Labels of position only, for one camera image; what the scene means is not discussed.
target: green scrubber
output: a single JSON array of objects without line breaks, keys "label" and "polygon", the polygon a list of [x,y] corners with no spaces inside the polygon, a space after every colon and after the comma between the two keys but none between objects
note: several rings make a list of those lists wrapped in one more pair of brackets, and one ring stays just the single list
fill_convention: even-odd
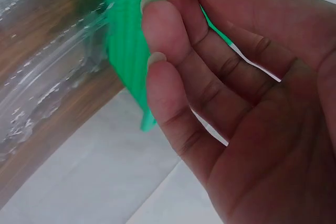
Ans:
[{"label": "green scrubber", "polygon": [[[113,8],[108,8],[107,11],[111,24],[108,52],[117,74],[144,112],[141,129],[149,131],[156,122],[146,99],[145,79],[150,52],[141,31],[140,1],[107,0],[110,5],[113,3]],[[213,28],[230,43],[222,33]]]}]

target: hand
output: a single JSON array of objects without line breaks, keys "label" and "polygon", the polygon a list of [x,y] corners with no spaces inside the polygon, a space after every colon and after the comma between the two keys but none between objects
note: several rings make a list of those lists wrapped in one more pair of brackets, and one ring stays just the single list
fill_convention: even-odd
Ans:
[{"label": "hand", "polygon": [[[209,29],[200,4],[249,61],[281,82]],[[151,52],[167,59],[151,58],[152,112],[223,221],[335,223],[336,6],[145,0],[142,28]]]}]

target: white tile floor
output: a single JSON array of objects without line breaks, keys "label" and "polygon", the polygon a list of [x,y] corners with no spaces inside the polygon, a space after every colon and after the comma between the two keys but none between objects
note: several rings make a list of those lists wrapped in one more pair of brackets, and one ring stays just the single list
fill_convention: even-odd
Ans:
[{"label": "white tile floor", "polygon": [[160,129],[144,134],[140,121],[121,92],[23,185],[0,223],[220,223]]}]

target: finger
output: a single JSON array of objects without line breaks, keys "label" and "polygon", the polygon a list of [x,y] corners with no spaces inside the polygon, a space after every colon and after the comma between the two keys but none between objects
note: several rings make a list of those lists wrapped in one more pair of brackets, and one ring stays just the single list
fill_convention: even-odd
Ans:
[{"label": "finger", "polygon": [[148,103],[174,150],[203,185],[225,146],[213,138],[191,111],[182,79],[168,62],[149,67]]},{"label": "finger", "polygon": [[162,52],[180,73],[195,111],[230,138],[251,105],[226,87],[193,50],[181,15],[167,1],[146,5],[142,29],[151,52]]},{"label": "finger", "polygon": [[248,64],[211,30],[198,0],[168,0],[180,12],[189,40],[210,70],[243,98],[256,104],[277,82]]},{"label": "finger", "polygon": [[263,36],[251,33],[233,24],[222,28],[224,34],[254,64],[282,79],[296,56],[287,48]]},{"label": "finger", "polygon": [[335,5],[322,0],[199,0],[218,29],[223,20],[284,45],[318,69],[336,47]]}]

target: wooden table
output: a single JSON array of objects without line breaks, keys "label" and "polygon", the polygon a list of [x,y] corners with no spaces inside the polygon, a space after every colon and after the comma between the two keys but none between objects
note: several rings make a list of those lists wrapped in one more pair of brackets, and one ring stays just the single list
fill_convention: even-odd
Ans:
[{"label": "wooden table", "polygon": [[[23,0],[0,22],[0,83],[62,31],[103,0]],[[122,83],[107,62],[40,122],[0,167],[0,209],[37,168],[86,120],[111,100]]]}]

